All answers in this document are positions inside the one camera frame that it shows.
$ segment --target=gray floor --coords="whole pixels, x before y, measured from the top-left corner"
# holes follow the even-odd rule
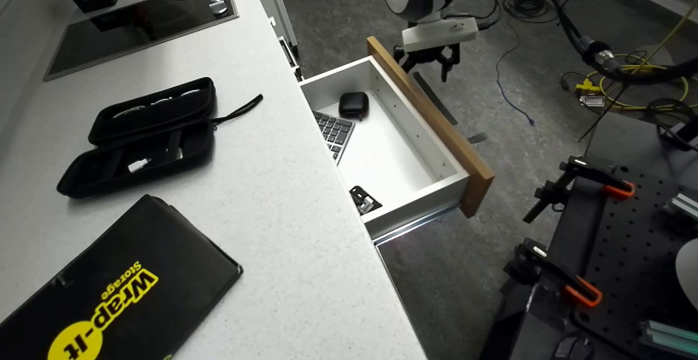
[[[405,23],[384,0],[285,0],[299,40],[306,76],[333,69],[366,55],[365,39],[376,36],[386,47],[398,43]],[[491,0],[458,0],[459,10],[485,14]],[[678,21],[644,0],[573,0],[569,13],[579,27],[608,41],[616,53],[655,45]],[[495,63],[516,42],[521,44],[501,63],[501,83],[508,97],[535,119],[532,127],[511,109],[495,84]],[[681,61],[698,53],[695,27],[668,46]],[[497,178],[478,215],[458,211],[381,246],[381,253],[431,360],[477,358],[506,276],[502,268],[513,247],[531,237],[548,242],[557,216],[546,211],[534,224],[521,221],[533,206],[533,192],[558,176],[558,163],[581,154],[577,140],[595,115],[561,90],[561,72],[587,71],[560,27],[532,25],[504,17],[479,39],[462,45],[463,64],[442,84],[439,68],[416,71],[451,110],[463,136],[485,132],[477,145]],[[691,97],[698,93],[693,87]],[[674,87],[633,87],[627,101],[646,104],[658,96],[680,96]]]

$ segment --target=open drawer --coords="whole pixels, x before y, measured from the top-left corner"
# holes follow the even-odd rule
[[[369,56],[300,83],[312,110],[338,116],[339,97],[366,92],[369,115],[339,162],[347,189],[360,186],[382,204],[362,216],[375,241],[461,206],[473,216],[494,175],[472,146],[373,37]]]

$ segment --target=black zippered case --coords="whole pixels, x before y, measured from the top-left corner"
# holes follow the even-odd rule
[[[206,163],[220,122],[241,116],[260,94],[225,117],[211,119],[216,87],[210,77],[114,104],[97,114],[87,139],[97,149],[80,154],[58,183],[71,198],[106,194]]]
[[[0,323],[0,358],[170,358],[242,273],[179,211],[145,195]]]

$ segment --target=white countertop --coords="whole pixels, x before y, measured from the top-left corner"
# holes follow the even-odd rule
[[[262,4],[235,3],[239,19],[42,82],[65,24],[56,29],[0,162],[0,320],[151,194],[245,269],[175,358],[423,359]],[[209,164],[91,200],[56,191],[93,148],[100,109],[202,76],[219,114],[264,94],[219,126]]]

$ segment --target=black optical breadboard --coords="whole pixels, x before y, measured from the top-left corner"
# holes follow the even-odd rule
[[[639,343],[646,320],[698,332],[698,311],[678,285],[676,254],[695,229],[661,207],[677,194],[698,201],[698,191],[630,166],[616,174],[635,183],[635,196],[608,198],[591,247],[584,277],[603,293],[595,308],[578,307],[574,322],[621,352],[641,360],[681,358]]]

